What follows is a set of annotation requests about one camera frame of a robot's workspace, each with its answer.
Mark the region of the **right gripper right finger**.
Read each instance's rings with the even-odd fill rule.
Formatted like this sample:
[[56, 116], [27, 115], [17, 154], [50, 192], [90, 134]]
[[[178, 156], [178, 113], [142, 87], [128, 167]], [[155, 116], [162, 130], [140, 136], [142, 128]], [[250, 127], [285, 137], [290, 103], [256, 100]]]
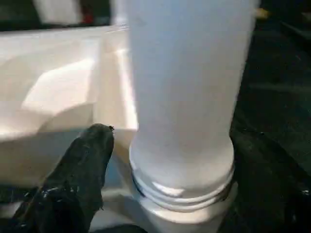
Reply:
[[311, 177], [263, 133], [231, 131], [237, 212], [251, 233], [309, 233]]

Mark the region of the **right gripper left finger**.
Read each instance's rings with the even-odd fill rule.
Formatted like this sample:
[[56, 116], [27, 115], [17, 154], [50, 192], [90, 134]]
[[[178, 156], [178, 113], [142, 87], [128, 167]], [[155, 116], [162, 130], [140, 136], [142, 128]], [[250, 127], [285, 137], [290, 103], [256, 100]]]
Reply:
[[20, 205], [15, 233], [87, 233], [103, 205], [101, 189], [114, 147], [114, 128], [93, 124], [66, 150], [52, 173]]

